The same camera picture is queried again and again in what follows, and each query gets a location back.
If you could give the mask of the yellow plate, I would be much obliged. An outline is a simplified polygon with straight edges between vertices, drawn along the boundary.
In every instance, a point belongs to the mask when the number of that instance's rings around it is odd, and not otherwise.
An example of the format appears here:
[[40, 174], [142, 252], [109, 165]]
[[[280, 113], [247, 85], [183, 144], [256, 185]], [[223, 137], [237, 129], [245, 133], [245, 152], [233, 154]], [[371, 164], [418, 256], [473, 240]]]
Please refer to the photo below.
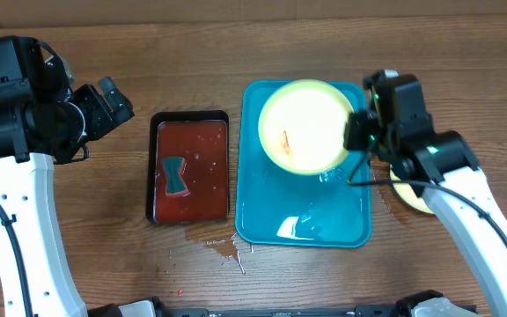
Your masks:
[[433, 214], [433, 212], [426, 205], [425, 201], [415, 194], [410, 185], [406, 183], [396, 183], [393, 184], [393, 189], [398, 197], [412, 209], [427, 214]]
[[348, 98], [332, 85], [314, 79], [292, 81], [273, 92], [261, 109], [261, 146], [287, 172], [326, 172], [348, 157], [344, 131], [353, 112]]

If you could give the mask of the green orange sponge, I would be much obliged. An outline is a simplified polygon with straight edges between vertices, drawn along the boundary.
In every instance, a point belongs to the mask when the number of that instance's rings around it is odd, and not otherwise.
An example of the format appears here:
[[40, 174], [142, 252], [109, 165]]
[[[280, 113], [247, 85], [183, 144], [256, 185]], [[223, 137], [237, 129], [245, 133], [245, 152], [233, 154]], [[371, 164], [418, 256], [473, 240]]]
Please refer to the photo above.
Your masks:
[[161, 160], [165, 175], [165, 195], [168, 197], [182, 197], [189, 193], [183, 175], [187, 161], [183, 157], [171, 156]]

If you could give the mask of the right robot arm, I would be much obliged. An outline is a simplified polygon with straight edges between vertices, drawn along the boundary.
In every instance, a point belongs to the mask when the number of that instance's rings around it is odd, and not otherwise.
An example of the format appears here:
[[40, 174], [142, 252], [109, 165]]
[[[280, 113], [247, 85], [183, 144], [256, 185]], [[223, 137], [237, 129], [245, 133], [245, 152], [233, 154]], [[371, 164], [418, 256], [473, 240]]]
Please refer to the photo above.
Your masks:
[[479, 161], [455, 131], [438, 134], [425, 111], [404, 119], [349, 115], [349, 151], [373, 153], [395, 174], [381, 186], [408, 184], [452, 236], [495, 316], [507, 316], [507, 220]]

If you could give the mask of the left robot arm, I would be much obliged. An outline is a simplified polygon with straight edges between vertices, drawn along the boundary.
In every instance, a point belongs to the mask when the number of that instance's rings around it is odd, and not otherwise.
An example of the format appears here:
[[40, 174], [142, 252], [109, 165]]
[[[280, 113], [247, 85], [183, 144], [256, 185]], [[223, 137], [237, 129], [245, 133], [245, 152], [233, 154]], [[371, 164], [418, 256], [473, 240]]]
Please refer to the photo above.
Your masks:
[[87, 316], [70, 273], [55, 210], [55, 166], [131, 119], [110, 77], [71, 92], [0, 83], [0, 282], [8, 316]]

